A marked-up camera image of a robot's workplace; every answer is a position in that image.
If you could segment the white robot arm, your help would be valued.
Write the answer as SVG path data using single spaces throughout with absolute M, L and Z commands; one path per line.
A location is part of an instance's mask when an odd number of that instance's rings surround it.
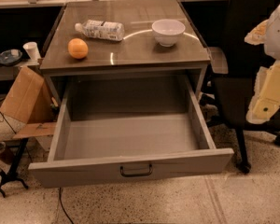
M 246 113 L 249 123 L 269 121 L 280 108 L 280 5 L 270 18 L 257 25 L 245 37 L 251 45 L 264 45 L 266 55 L 275 59 L 269 68 L 261 67 L 254 85 L 254 96 Z

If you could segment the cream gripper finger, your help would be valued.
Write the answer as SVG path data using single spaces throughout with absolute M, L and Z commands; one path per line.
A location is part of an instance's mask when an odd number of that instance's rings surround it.
M 245 42 L 250 45 L 260 45 L 265 41 L 267 20 L 262 21 L 255 28 L 253 28 L 246 36 Z

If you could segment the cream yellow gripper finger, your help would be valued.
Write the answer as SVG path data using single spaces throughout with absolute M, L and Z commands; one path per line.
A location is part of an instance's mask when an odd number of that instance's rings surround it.
M 254 95 L 248 106 L 246 120 L 262 124 L 280 108 L 280 61 L 269 68 L 261 67 L 254 84 Z

